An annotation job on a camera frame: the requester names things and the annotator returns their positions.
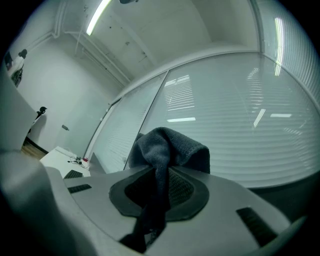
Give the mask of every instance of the pipe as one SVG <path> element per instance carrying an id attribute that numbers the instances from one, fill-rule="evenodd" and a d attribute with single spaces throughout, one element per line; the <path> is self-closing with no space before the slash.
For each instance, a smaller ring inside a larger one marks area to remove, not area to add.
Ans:
<path id="1" fill-rule="evenodd" d="M 85 21 L 86 21 L 86 19 L 83 20 L 78 39 L 76 41 L 76 45 L 75 45 L 75 49 L 74 49 L 74 55 L 77 55 L 77 49 L 78 49 L 78 45 L 79 45 L 79 41 L 80 41 L 80 36 L 81 36 L 81 33 L 82 33 L 82 29 L 84 28 Z"/>
<path id="2" fill-rule="evenodd" d="M 77 31 L 65 31 L 65 34 L 79 34 Z M 84 33 L 82 33 L 86 40 L 88 40 L 96 49 L 97 51 L 102 54 L 108 62 L 130 83 L 131 80 L 122 72 L 122 70 Z"/>
<path id="3" fill-rule="evenodd" d="M 68 10 L 69 5 L 70 5 L 70 2 L 71 2 L 71 1 L 68 0 L 67 3 L 66 3 L 65 11 L 64 11 L 64 13 L 63 13 L 62 20 L 61 20 L 61 28 L 62 28 L 62 31 L 63 31 L 63 32 L 65 31 L 64 28 L 63 28 L 63 25 L 65 24 L 65 20 L 66 20 L 66 16 L 67 16 L 67 11 L 66 11 L 66 10 Z"/>
<path id="4" fill-rule="evenodd" d="M 61 6 L 62 6 L 62 1 L 60 1 L 59 6 L 58 6 L 58 10 L 56 11 L 55 21 L 54 21 L 54 30 L 53 30 L 52 34 L 56 34 L 57 30 L 58 30 L 58 21 L 59 21 L 59 16 L 60 16 L 60 12 L 61 12 Z"/>
<path id="5" fill-rule="evenodd" d="M 38 39 L 36 39 L 35 41 L 33 41 L 28 47 L 26 47 L 28 53 L 32 52 L 40 44 L 49 40 L 51 38 L 51 36 L 52 36 L 52 32 L 48 32 L 48 33 L 44 34 L 43 36 L 39 37 Z"/>
<path id="6" fill-rule="evenodd" d="M 99 66 L 103 66 L 103 70 L 107 71 L 108 75 L 117 83 L 119 84 L 120 88 L 123 89 L 125 86 L 108 70 L 108 66 L 106 66 L 103 61 L 92 51 L 90 50 L 83 50 L 82 51 L 85 55 L 87 55 L 92 61 L 94 61 L 95 63 L 99 64 Z"/>
<path id="7" fill-rule="evenodd" d="M 65 1 L 61 1 L 59 4 L 58 12 L 56 14 L 56 19 L 55 19 L 54 32 L 52 33 L 52 36 L 55 39 L 60 37 L 62 19 L 64 17 L 66 6 L 67 6 L 67 3 Z"/>
<path id="8" fill-rule="evenodd" d="M 76 34 L 78 34 L 78 32 L 77 32 L 77 33 L 74 32 L 74 33 L 71 34 L 74 39 L 77 39 Z M 121 86 L 124 86 L 124 83 L 123 83 L 124 80 L 121 79 L 121 77 L 120 77 L 119 75 L 116 75 L 116 74 L 114 74 L 111 70 L 109 70 L 110 67 L 107 66 L 107 65 L 105 65 L 105 62 L 104 62 L 99 56 L 97 56 L 97 54 L 95 54 L 90 48 L 88 48 L 88 47 L 86 46 L 86 44 L 84 44 L 84 43 L 81 42 L 81 41 L 80 41 L 80 44 L 81 44 L 84 48 L 86 48 L 86 50 L 88 51 L 88 53 L 90 53 L 90 54 L 91 54 L 93 57 L 95 57 L 99 62 L 101 62 L 101 65 L 104 66 L 104 69 L 107 70 L 107 72 L 109 72 L 109 73 L 121 84 Z"/>

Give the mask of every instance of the wooden floor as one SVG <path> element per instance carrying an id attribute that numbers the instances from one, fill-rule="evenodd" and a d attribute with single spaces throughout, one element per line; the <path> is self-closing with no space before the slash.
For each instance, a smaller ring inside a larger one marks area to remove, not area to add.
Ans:
<path id="1" fill-rule="evenodd" d="M 25 144 L 22 146 L 21 152 L 38 160 L 46 155 L 27 141 L 25 141 Z"/>

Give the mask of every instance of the black rubber pad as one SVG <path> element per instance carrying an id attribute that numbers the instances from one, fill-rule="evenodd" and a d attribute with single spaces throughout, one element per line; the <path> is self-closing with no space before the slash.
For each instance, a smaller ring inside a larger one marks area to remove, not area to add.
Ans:
<path id="1" fill-rule="evenodd" d="M 68 187 L 70 194 L 77 193 L 77 192 L 84 191 L 84 190 L 88 190 L 88 189 L 91 189 L 91 186 L 88 184 Z"/>
<path id="2" fill-rule="evenodd" d="M 156 193 L 155 170 L 147 167 L 115 183 L 109 198 L 122 215 L 138 218 Z M 170 167 L 167 196 L 165 221 L 175 222 L 189 220 L 200 212 L 209 200 L 209 190 L 201 181 Z"/>
<path id="3" fill-rule="evenodd" d="M 271 228 L 252 208 L 242 208 L 236 210 L 236 213 L 240 216 L 241 220 L 250 230 L 251 234 L 261 247 L 265 246 L 277 237 Z"/>
<path id="4" fill-rule="evenodd" d="M 76 170 L 69 171 L 63 179 L 81 178 L 84 175 Z"/>

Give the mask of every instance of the ceiling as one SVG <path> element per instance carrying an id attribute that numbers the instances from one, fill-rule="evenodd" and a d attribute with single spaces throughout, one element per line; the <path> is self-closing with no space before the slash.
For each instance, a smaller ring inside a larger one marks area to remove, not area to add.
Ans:
<path id="1" fill-rule="evenodd" d="M 69 0 L 63 30 L 79 32 L 82 28 L 82 45 L 100 56 L 124 86 L 173 56 L 212 42 L 258 50 L 255 19 L 246 0 L 139 0 L 129 4 L 112 0 L 87 36 L 85 31 L 100 2 Z"/>

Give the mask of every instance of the ceiling light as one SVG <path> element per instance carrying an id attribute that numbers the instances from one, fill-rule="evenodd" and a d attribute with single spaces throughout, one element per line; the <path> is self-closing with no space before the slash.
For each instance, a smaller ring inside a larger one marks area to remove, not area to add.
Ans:
<path id="1" fill-rule="evenodd" d="M 99 4 L 98 8 L 95 10 L 95 13 L 89 23 L 88 28 L 86 29 L 86 33 L 90 36 L 92 31 L 94 30 L 94 27 L 100 17 L 100 15 L 103 13 L 104 9 L 107 7 L 107 5 L 111 2 L 111 0 L 102 0 Z"/>
<path id="2" fill-rule="evenodd" d="M 276 57 L 276 66 L 275 66 L 275 76 L 280 75 L 280 70 L 284 58 L 284 46 L 285 46 L 285 37 L 284 37 L 284 25 L 282 22 L 282 19 L 280 18 L 275 18 L 275 30 L 276 30 L 276 38 L 278 42 L 278 47 L 277 47 L 277 57 Z"/>

